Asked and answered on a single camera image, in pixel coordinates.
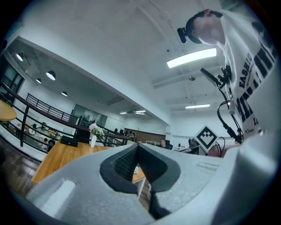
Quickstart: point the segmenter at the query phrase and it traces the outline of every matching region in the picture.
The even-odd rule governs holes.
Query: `white flower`
[[[96,123],[92,123],[89,126],[90,129],[90,133],[94,134],[94,135],[100,135],[103,136],[104,135],[104,131],[102,128],[100,128]]]

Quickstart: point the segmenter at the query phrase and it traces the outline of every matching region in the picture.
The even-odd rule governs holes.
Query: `black box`
[[[77,130],[76,138],[79,142],[89,144],[90,143],[90,132],[84,130]]]
[[[70,137],[67,137],[67,136],[62,136],[61,143],[64,144],[64,145],[69,145],[69,146],[73,146],[73,147],[78,146],[78,140],[77,139],[70,138]]]

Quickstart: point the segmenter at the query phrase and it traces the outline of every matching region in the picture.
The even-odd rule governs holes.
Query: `glass wall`
[[[82,116],[82,127],[89,127],[92,123],[96,123],[97,125],[104,127],[107,116],[102,115],[100,113],[97,113],[95,111],[92,111],[90,109],[87,109],[83,106],[80,106],[78,104],[75,104],[72,113],[72,116],[80,117]]]
[[[19,75],[13,67],[8,63],[8,61],[1,57],[0,59],[0,80],[7,85],[15,93],[18,92],[22,82],[23,77]],[[12,103],[14,102],[14,97],[11,94],[8,94],[7,91],[0,86],[0,98],[6,97]]]

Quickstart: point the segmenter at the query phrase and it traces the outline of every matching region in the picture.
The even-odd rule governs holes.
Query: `black headband camera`
[[[183,28],[178,28],[177,29],[177,33],[180,36],[181,42],[185,44],[186,43],[186,37],[187,37],[187,34],[185,32],[185,28],[184,27]]]

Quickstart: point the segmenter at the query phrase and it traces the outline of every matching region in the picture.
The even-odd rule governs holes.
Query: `white shirt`
[[[231,67],[231,92],[246,139],[260,129],[247,99],[271,73],[277,52],[260,22],[233,12],[221,12],[225,35],[223,54],[226,65]]]

